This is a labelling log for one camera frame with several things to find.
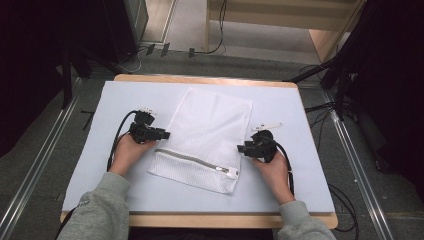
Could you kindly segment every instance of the wooden furniture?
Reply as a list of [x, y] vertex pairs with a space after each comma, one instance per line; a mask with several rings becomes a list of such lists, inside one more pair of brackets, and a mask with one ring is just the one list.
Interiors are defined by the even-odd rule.
[[[155, 82], [181, 84], [221, 84], [236, 86], [268, 86], [297, 88], [293, 83], [248, 81], [227, 78], [200, 78], [183, 76], [143, 76], [118, 75], [115, 81], [127, 82]], [[332, 213], [313, 214], [325, 222], [329, 228], [337, 226], [337, 216]], [[140, 227], [190, 227], [190, 228], [281, 228], [283, 226], [278, 213], [248, 214], [248, 213], [155, 213], [138, 212], [130, 215], [130, 225]]]
[[[219, 20], [222, 0], [208, 0], [205, 49], [209, 21]], [[309, 29], [322, 62], [329, 59], [338, 42], [353, 28], [365, 0], [231, 0], [225, 21]]]

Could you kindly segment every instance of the gray zipper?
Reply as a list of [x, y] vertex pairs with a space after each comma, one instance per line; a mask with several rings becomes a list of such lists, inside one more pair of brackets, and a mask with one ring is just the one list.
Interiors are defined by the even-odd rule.
[[238, 170], [235, 169], [235, 168], [224, 168], [224, 167], [216, 166], [216, 165], [213, 165], [211, 163], [208, 163], [208, 162], [205, 162], [203, 160], [200, 160], [198, 158], [186, 156], [186, 155], [179, 154], [179, 153], [176, 153], [176, 152], [172, 152], [172, 151], [166, 150], [166, 149], [156, 149], [155, 152], [157, 152], [157, 153], [163, 153], [163, 154], [170, 155], [170, 156], [173, 156], [173, 157], [176, 157], [176, 158], [179, 158], [179, 159], [183, 159], [183, 160], [187, 160], [187, 161], [192, 161], [192, 162], [198, 163], [198, 164], [203, 165], [205, 167], [212, 168], [212, 169], [214, 169], [216, 171], [223, 172], [229, 178], [232, 178], [232, 179], [237, 179], [238, 178]]

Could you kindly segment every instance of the white fabric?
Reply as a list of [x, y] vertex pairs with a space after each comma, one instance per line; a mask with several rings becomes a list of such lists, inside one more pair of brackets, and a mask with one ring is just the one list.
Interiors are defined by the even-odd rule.
[[[214, 192], [233, 192], [240, 174], [237, 145], [244, 143], [251, 111], [250, 100], [188, 89], [167, 128], [170, 138], [158, 144], [148, 172]], [[231, 173], [211, 165], [230, 169]]]

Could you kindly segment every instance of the person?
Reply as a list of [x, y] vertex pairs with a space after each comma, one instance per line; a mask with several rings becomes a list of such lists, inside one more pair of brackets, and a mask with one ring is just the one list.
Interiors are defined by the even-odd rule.
[[[127, 239], [129, 210], [125, 196], [130, 183], [124, 176], [155, 144], [155, 141], [137, 144], [130, 135], [124, 135], [116, 148], [111, 168], [95, 190], [81, 197], [58, 239]], [[278, 239], [335, 239], [321, 220], [309, 215], [304, 202], [295, 200], [288, 187], [286, 160], [280, 152], [270, 163], [257, 159], [253, 159], [253, 163], [280, 204], [284, 227], [278, 232]]]

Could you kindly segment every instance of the gray sweatshirt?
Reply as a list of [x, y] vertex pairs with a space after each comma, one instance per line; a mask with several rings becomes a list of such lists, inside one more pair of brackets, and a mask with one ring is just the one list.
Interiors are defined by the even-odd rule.
[[[129, 182], [115, 173], [105, 173], [96, 189], [81, 197], [58, 239], [121, 240], [128, 238], [129, 211], [125, 196]], [[293, 201], [280, 206], [284, 227], [278, 239], [335, 239], [326, 225], [311, 218], [306, 205]]]

